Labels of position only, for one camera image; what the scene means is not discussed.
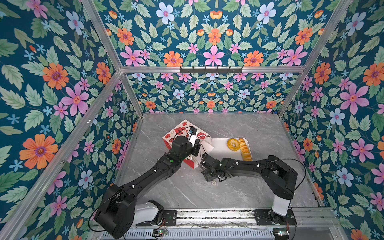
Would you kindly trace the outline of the aluminium frame corner post right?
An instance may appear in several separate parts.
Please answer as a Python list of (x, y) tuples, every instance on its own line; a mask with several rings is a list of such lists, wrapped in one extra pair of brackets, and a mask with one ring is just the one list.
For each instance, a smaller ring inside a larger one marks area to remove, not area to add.
[(289, 105), (293, 101), (295, 95), (299, 91), (302, 83), (304, 82), (305, 78), (308, 76), (311, 68), (315, 64), (316, 60), (320, 56), (320, 53), (322, 52), (323, 48), (326, 46), (327, 42), (331, 38), (331, 35), (335, 31), (336, 27), (340, 23), (342, 17), (344, 14), (347, 13), (349, 6), (353, 3), (352, 0), (341, 0), (338, 2), (338, 5), (335, 9), (335, 11), (332, 13), (328, 23), (325, 26), (325, 29), (320, 36), (319, 40), (315, 44), (312, 52), (310, 53), (305, 65), (304, 65), (304, 71), (300, 74), (300, 76), (297, 78), (296, 82), (292, 86), (290, 92), (288, 93), (287, 97), (285, 98), (285, 102), (283, 103), (283, 106), (278, 112), (278, 116), (280, 119), (283, 118), (284, 113), (287, 111)]

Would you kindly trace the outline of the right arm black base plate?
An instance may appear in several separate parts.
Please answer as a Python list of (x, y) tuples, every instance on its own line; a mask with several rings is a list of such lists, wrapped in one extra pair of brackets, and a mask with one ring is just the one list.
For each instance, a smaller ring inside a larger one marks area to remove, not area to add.
[(285, 216), (281, 216), (272, 211), (272, 209), (256, 209), (254, 210), (254, 217), (259, 226), (295, 226), (297, 220), (293, 210), (288, 210)]

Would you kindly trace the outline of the aluminium frame back bar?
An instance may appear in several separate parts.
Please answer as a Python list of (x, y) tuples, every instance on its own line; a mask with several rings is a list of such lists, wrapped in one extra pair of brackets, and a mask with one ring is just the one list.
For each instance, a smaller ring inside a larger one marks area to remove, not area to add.
[(122, 67), (122, 73), (187, 73), (187, 74), (237, 74), (237, 73), (303, 73), (302, 66), (277, 67)]

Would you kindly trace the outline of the aluminium frame corner post left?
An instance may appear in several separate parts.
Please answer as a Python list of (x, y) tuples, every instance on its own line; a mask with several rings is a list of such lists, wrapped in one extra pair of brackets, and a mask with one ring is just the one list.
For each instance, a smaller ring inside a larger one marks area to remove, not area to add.
[(82, 1), (82, 3), (95, 28), (95, 31), (97, 32), (100, 38), (100, 41), (103, 47), (107, 51), (107, 55), (110, 58), (115, 71), (117, 72), (118, 75), (123, 75), (122, 84), (128, 93), (128, 96), (133, 104), (133, 107), (139, 119), (141, 119), (143, 117), (143, 110), (140, 107), (139, 101), (137, 99), (137, 96), (135, 95), (133, 87), (129, 83), (129, 79), (127, 75), (122, 72), (122, 69), (123, 69), (122, 62), (118, 57), (116, 49), (114, 48), (109, 35), (107, 34), (107, 30), (102, 21), (102, 18), (100, 17), (100, 14), (98, 13), (98, 10), (96, 8), (94, 1), (85, 0), (85, 1)]

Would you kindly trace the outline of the black hook rail on wall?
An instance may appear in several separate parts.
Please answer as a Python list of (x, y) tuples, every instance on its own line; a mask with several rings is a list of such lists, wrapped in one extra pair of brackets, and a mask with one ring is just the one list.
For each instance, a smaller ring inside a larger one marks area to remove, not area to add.
[(180, 67), (179, 73), (181, 74), (238, 74), (242, 73), (242, 67)]

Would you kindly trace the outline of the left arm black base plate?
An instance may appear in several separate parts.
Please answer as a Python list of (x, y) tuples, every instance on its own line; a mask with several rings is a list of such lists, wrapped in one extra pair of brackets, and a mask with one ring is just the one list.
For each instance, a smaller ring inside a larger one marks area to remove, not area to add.
[(163, 210), (155, 216), (150, 222), (142, 222), (137, 227), (160, 227), (160, 226), (176, 226), (178, 212), (176, 210)]

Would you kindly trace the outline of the yellow fake donut bread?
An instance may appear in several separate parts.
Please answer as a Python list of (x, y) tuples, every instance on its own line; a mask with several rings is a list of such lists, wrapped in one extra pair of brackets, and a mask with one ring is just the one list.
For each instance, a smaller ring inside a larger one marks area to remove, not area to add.
[(236, 152), (240, 149), (240, 143), (237, 139), (231, 138), (227, 141), (227, 147), (229, 150)]

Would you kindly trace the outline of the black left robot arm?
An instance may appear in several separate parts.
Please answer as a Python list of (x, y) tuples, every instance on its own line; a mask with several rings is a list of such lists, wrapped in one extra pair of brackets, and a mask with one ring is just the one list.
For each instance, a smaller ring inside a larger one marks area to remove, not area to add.
[(200, 148), (199, 139), (191, 143), (185, 136), (176, 137), (172, 148), (151, 169), (127, 184), (112, 185), (107, 189), (96, 209), (95, 221), (114, 239), (123, 237), (134, 224), (138, 199), (176, 173), (188, 156), (198, 156)]

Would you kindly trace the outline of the fake sliced bread loaf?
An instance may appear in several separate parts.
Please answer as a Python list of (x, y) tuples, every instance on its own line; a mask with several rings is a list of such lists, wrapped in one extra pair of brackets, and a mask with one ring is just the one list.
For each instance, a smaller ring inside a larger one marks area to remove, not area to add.
[(252, 161), (253, 159), (251, 156), (251, 152), (245, 140), (240, 138), (238, 139), (238, 142), (240, 145), (240, 151), (241, 151), (243, 161)]

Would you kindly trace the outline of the aluminium frame corner post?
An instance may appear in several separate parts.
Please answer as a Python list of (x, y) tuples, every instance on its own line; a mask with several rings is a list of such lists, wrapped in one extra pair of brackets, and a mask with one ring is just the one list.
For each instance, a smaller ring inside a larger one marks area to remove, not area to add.
[(110, 58), (115, 71), (117, 72), (118, 75), (123, 75), (122, 84), (128, 93), (128, 96), (133, 104), (133, 107), (139, 119), (141, 119), (143, 117), (143, 110), (140, 107), (139, 101), (137, 99), (137, 96), (135, 95), (133, 87), (129, 83), (129, 79), (127, 75), (122, 72), (122, 69), (123, 69), (122, 62), (118, 57), (116, 49), (114, 48), (109, 35), (107, 34), (107, 30), (102, 21), (102, 18), (100, 17), (100, 14), (98, 13), (98, 10), (96, 8), (94, 1), (85, 0), (85, 1), (82, 1), (82, 3), (95, 28), (95, 31), (97, 32), (100, 38), (100, 41), (103, 47), (107, 51), (107, 55)]
[(315, 64), (316, 60), (320, 56), (320, 53), (322, 52), (323, 48), (326, 46), (327, 42), (331, 38), (331, 35), (335, 31), (336, 27), (340, 23), (342, 17), (344, 14), (347, 13), (349, 6), (353, 3), (352, 0), (341, 0), (338, 2), (338, 5), (335, 9), (335, 11), (332, 13), (328, 23), (325, 26), (325, 29), (320, 36), (319, 40), (315, 44), (312, 52), (310, 53), (305, 65), (304, 65), (304, 71), (300, 74), (300, 76), (297, 78), (296, 82), (292, 86), (290, 92), (288, 93), (287, 97), (285, 98), (285, 102), (283, 103), (283, 106), (278, 112), (278, 116), (280, 119), (283, 118), (284, 113), (287, 111), (289, 105), (293, 101), (295, 95), (299, 91), (302, 83), (304, 82), (305, 78), (308, 76), (311, 68)]

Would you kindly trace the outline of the aluminium frame bar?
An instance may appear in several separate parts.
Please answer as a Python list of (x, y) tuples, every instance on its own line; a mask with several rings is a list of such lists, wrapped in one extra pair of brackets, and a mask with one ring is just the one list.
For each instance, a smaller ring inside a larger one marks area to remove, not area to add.
[(67, 162), (67, 159), (75, 149), (76, 145), (84, 136), (86, 130), (90, 126), (90, 122), (92, 122), (92, 120), (96, 117), (98, 111), (105, 104), (106, 99), (113, 91), (114, 87), (118, 84), (121, 76), (121, 71), (117, 71), (112, 76), (110, 81), (95, 99), (89, 110), (85, 113), (78, 125), (71, 132), (62, 147), (60, 147), (55, 157), (42, 172), (37, 182), (28, 191), (23, 201), (18, 205), (10, 219), (1, 229), (2, 240), (16, 239), (19, 232), (23, 229), (23, 227), (26, 226), (29, 218), (33, 215), (39, 203), (48, 192), (49, 187), (56, 179), (64, 164)]
[(187, 74), (237, 74), (237, 73), (303, 73), (302, 66), (277, 67), (122, 67), (122, 73), (187, 73)]

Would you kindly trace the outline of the aluminium frame left bar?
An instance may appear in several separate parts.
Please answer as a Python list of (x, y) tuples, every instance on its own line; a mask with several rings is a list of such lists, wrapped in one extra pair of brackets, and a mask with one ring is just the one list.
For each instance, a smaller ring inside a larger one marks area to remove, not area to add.
[(92, 120), (96, 117), (98, 111), (105, 104), (106, 99), (113, 91), (114, 87), (118, 84), (121, 76), (121, 71), (117, 71), (112, 76), (110, 81), (95, 99), (89, 110), (85, 113), (78, 125), (71, 132), (62, 147), (60, 147), (55, 157), (42, 172), (37, 182), (28, 191), (23, 201), (18, 205), (10, 219), (1, 229), (2, 240), (16, 239), (19, 232), (23, 229), (23, 227), (26, 226), (29, 218), (33, 215), (39, 203), (48, 192), (49, 187), (56, 179), (64, 164), (67, 162), (67, 159), (75, 149), (76, 145), (84, 136), (86, 130), (90, 126), (90, 122), (92, 122)]

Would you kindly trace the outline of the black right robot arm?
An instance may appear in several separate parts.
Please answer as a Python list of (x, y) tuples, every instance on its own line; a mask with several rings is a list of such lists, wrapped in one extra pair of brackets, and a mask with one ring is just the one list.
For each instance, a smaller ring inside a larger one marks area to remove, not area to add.
[(274, 193), (272, 211), (285, 217), (291, 200), (294, 198), (298, 173), (276, 156), (258, 161), (240, 161), (231, 158), (217, 160), (203, 154), (200, 163), (206, 181), (218, 179), (220, 182), (232, 177), (250, 177), (263, 179)]

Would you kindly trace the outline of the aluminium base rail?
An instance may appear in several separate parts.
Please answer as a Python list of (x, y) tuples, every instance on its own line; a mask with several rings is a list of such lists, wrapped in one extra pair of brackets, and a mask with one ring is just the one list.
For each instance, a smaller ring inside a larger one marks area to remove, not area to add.
[[(275, 226), (277, 227), (341, 227), (341, 223), (336, 214), (329, 208), (289, 208), (293, 210), (297, 225), (295, 226)], [(178, 212), (176, 226), (194, 225), (207, 227), (211, 225), (239, 225), (242, 228), (249, 226), (259, 226), (254, 217), (254, 210), (251, 208), (243, 209), (174, 209)], [(137, 224), (150, 222), (163, 210), (137, 209), (135, 210), (134, 224), (131, 228), (136, 228)]]

